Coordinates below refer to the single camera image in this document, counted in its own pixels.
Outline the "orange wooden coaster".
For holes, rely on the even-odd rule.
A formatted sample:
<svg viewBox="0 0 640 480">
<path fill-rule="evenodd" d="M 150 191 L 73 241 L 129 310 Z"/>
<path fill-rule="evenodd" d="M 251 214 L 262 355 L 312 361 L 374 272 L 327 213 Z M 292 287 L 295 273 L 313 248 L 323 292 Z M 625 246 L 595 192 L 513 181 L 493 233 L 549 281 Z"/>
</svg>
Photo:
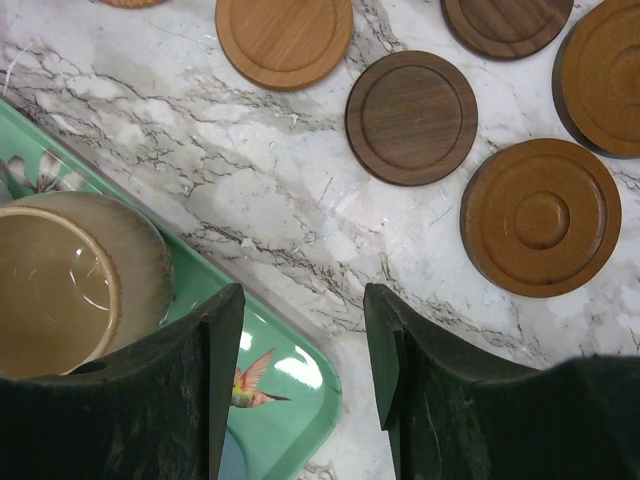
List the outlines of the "orange wooden coaster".
<svg viewBox="0 0 640 480">
<path fill-rule="evenodd" d="M 233 67 L 249 81 L 294 91 L 329 75 L 353 35 L 349 1 L 218 1 L 216 33 Z"/>
</svg>

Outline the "woven coaster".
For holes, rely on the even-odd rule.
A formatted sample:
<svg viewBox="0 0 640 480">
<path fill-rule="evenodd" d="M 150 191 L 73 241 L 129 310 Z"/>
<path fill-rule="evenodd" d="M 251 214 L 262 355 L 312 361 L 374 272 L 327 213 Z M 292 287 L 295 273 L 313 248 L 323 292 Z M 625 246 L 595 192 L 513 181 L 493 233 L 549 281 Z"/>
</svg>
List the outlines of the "woven coaster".
<svg viewBox="0 0 640 480">
<path fill-rule="evenodd" d="M 100 0 L 107 5 L 124 9 L 141 9 L 158 5 L 164 0 Z"/>
</svg>

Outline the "dark walnut wooden coaster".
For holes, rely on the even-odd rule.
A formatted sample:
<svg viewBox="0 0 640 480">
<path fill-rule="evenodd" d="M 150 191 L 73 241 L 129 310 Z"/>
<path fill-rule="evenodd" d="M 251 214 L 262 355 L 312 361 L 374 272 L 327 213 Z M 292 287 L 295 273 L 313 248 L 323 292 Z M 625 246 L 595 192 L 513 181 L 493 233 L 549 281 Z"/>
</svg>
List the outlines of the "dark walnut wooden coaster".
<svg viewBox="0 0 640 480">
<path fill-rule="evenodd" d="M 442 0 L 447 27 L 468 50 L 518 60 L 544 49 L 562 31 L 573 0 Z"/>
</svg>

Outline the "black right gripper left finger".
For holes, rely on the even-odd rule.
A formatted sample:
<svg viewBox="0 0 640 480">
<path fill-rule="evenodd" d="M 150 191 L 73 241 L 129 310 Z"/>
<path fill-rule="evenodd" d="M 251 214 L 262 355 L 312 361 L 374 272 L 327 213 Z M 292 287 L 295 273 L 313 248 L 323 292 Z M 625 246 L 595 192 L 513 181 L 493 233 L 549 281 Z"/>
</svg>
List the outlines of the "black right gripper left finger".
<svg viewBox="0 0 640 480">
<path fill-rule="evenodd" d="M 243 329 L 232 283 L 66 375 L 1 383 L 5 479 L 214 479 Z"/>
</svg>

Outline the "green floral tray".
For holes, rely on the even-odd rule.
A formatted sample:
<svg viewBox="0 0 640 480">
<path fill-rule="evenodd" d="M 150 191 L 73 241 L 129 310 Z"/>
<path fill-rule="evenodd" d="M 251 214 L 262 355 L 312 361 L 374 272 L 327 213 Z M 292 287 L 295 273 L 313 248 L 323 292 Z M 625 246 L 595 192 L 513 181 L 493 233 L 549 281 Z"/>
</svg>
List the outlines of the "green floral tray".
<svg viewBox="0 0 640 480">
<path fill-rule="evenodd" d="M 8 188 L 21 198 L 78 180 L 81 190 L 118 198 L 138 209 L 163 235 L 173 260 L 174 298 L 164 319 L 178 320 L 230 284 L 222 271 L 178 237 L 119 185 L 74 155 L 8 103 L 1 105 L 1 159 L 20 157 Z M 331 362 L 251 294 L 245 296 L 237 364 L 247 369 L 263 354 L 271 361 L 257 386 L 275 396 L 258 407 L 231 408 L 228 430 L 250 479 L 294 479 L 338 423 L 342 389 Z"/>
</svg>

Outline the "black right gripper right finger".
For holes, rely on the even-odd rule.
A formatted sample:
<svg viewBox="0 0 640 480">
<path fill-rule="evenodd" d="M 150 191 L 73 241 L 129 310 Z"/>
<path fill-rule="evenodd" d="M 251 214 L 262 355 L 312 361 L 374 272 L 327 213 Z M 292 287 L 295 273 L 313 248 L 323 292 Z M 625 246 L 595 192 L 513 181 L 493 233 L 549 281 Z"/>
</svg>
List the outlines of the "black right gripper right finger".
<svg viewBox="0 0 640 480">
<path fill-rule="evenodd" d="M 399 479 L 635 479 L 639 360 L 536 370 L 482 350 L 370 284 L 364 317 Z"/>
</svg>

